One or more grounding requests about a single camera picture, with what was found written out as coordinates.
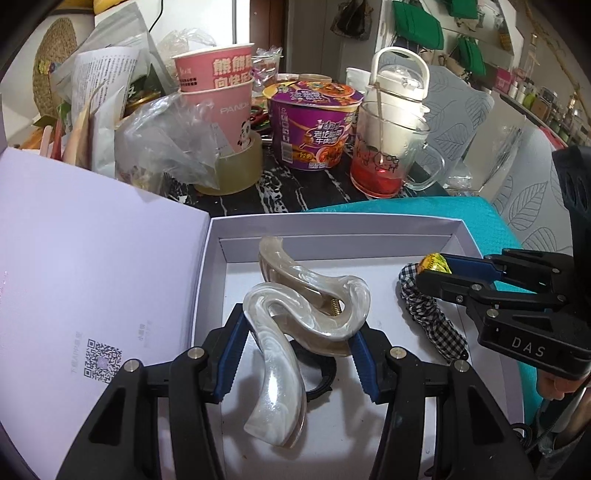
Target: pink paper cup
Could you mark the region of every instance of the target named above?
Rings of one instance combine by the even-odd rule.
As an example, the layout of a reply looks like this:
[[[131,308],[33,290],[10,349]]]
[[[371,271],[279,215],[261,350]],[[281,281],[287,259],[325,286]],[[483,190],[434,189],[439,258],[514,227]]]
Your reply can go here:
[[[181,92],[192,105],[213,102],[212,125],[221,157],[240,153],[250,144],[253,81],[203,92]]]
[[[253,45],[204,48],[174,56],[181,92],[202,92],[250,82]]]

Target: yellow candy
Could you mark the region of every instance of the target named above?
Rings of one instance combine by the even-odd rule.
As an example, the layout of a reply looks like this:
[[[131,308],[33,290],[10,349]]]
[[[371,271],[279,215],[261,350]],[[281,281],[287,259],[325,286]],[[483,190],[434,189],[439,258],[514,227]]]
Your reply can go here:
[[[452,273],[447,261],[441,254],[433,253],[428,254],[423,258],[417,267],[417,273],[421,273],[423,270],[434,270],[436,272]]]

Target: hand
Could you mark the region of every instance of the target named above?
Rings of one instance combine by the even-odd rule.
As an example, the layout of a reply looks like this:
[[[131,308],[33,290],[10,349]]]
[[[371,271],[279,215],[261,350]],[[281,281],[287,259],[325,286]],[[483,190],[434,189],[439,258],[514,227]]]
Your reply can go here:
[[[562,400],[564,394],[576,391],[585,381],[587,377],[580,380],[566,380],[538,369],[536,389],[546,400]]]
[[[566,380],[542,370],[538,370],[536,389],[547,400],[562,400],[567,393],[575,392],[583,382],[591,377],[580,380]],[[572,442],[591,420],[591,388],[585,392],[581,402],[573,412],[567,427],[558,434],[554,442],[555,448],[561,448]]]

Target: cardboard box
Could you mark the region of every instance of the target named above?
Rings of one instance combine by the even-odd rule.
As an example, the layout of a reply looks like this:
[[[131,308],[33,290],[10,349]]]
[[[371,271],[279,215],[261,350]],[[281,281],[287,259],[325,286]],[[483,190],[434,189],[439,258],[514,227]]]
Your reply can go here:
[[[5,147],[0,138],[0,150]],[[118,349],[119,364],[133,357],[146,365],[169,361],[199,345],[262,281],[261,236],[283,236],[288,254],[320,273],[362,277],[372,295],[368,323],[392,344],[434,362],[443,359],[397,296],[398,273],[433,251],[479,255],[460,220],[348,213],[210,220],[197,209],[12,148],[0,156],[0,225],[0,448],[11,441],[40,480],[55,478],[106,387],[85,375],[87,355],[96,349],[89,340]],[[522,420],[517,363],[478,345],[464,308],[441,306],[466,335],[470,362],[501,409],[511,422]],[[141,328],[148,322],[149,335]],[[227,479],[369,476],[387,406],[371,404],[351,358],[338,359],[337,368],[333,391],[309,404],[295,447],[273,448],[242,429],[264,371],[249,338],[233,390],[220,406],[208,406]],[[313,382],[317,372],[304,376]],[[435,402],[427,401],[426,467],[434,454],[434,416]],[[161,464],[168,479],[173,466],[164,417]]]

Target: marble table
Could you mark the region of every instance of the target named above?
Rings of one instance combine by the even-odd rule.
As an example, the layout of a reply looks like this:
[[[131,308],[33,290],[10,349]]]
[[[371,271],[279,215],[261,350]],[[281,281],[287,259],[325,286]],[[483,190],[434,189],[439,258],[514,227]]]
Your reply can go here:
[[[207,211],[212,217],[250,213],[303,212],[341,203],[361,202],[368,198],[357,190],[349,178],[350,145],[340,163],[330,170],[292,170],[279,163],[270,147],[263,148],[264,171],[261,179],[242,192],[224,196],[202,195],[192,185],[172,181],[168,198]],[[414,164],[410,176],[416,181],[426,178],[424,170]],[[403,189],[400,196],[447,196],[438,183],[422,192]]]

